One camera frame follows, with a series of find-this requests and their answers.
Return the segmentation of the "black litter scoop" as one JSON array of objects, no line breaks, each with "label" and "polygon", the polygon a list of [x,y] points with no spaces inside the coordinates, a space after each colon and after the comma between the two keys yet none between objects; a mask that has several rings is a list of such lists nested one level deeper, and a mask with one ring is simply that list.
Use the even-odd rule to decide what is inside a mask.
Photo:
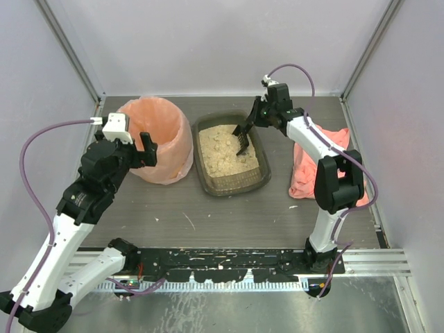
[{"label": "black litter scoop", "polygon": [[236,153],[236,156],[243,155],[249,147],[248,132],[253,127],[250,121],[244,121],[237,125],[232,134],[237,137],[240,149]]}]

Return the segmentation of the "bin with orange bag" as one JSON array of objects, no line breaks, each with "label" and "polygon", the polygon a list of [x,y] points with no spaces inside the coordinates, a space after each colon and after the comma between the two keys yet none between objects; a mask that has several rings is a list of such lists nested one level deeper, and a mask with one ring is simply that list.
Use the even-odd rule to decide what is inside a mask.
[{"label": "bin with orange bag", "polygon": [[129,116],[129,133],[139,150],[144,148],[142,132],[157,144],[157,164],[132,169],[133,174],[159,185],[170,185],[187,176],[194,145],[189,120],[178,106],[164,98],[143,96],[130,100],[118,111]]}]

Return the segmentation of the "grey litter box tray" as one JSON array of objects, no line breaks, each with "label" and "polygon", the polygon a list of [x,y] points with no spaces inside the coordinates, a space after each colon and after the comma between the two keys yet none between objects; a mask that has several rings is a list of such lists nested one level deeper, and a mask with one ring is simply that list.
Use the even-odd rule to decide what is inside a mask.
[{"label": "grey litter box tray", "polygon": [[198,118],[191,127],[194,161],[203,189],[212,196],[233,196],[259,189],[271,179],[271,168],[257,131],[247,134],[241,149],[234,129],[246,120],[241,110],[215,112]]}]

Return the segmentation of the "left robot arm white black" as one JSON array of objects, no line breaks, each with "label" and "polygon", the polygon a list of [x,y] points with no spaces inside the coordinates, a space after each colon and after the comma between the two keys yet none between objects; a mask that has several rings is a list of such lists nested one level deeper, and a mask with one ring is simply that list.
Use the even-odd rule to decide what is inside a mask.
[{"label": "left robot arm white black", "polygon": [[58,332],[94,287],[115,273],[139,266],[138,248],[116,238],[92,263],[63,278],[78,247],[112,204],[129,170],[157,164],[157,144],[148,133],[139,136],[142,151],[134,142],[109,141],[101,132],[96,133],[96,141],[80,160],[78,178],[65,189],[56,207],[46,243],[20,283],[1,293],[1,310],[28,330]]}]

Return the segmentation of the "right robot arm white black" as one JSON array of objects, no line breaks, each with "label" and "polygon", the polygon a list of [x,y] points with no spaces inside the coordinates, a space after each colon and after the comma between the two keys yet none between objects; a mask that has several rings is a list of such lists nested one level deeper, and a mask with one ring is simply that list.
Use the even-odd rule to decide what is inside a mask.
[{"label": "right robot arm white black", "polygon": [[306,240],[302,262],[311,269],[325,268],[336,258],[336,238],[348,210],[364,196],[361,155],[335,144],[306,111],[294,108],[287,84],[264,79],[262,85],[265,91],[255,98],[247,128],[276,128],[317,164],[314,197],[319,211],[314,230]]}]

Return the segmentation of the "cat litter sand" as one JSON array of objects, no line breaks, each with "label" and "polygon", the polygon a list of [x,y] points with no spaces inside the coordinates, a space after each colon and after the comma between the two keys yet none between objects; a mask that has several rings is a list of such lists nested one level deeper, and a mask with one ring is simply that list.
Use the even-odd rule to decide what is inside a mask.
[{"label": "cat litter sand", "polygon": [[233,176],[259,167],[250,139],[247,151],[236,156],[240,146],[232,134],[235,128],[234,124],[218,125],[198,133],[205,170],[212,178]]}]

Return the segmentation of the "pink cloth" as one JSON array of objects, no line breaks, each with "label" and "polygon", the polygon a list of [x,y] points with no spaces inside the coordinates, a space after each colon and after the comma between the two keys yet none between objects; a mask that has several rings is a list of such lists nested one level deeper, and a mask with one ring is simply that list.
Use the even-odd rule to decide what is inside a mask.
[{"label": "pink cloth", "polygon": [[[317,125],[317,128],[341,148],[346,149],[350,143],[350,131],[342,128],[338,131],[330,131]],[[315,199],[314,187],[317,172],[317,163],[295,143],[293,148],[293,171],[289,196],[294,199]]]}]

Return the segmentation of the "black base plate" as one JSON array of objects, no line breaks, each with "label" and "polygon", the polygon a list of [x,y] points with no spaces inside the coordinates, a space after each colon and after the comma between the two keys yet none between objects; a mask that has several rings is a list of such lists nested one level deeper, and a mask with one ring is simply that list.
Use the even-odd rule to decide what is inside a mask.
[{"label": "black base plate", "polygon": [[315,255],[310,250],[234,248],[143,248],[125,267],[145,281],[240,282],[248,272],[253,282],[297,282],[299,275],[343,273],[337,251]]}]

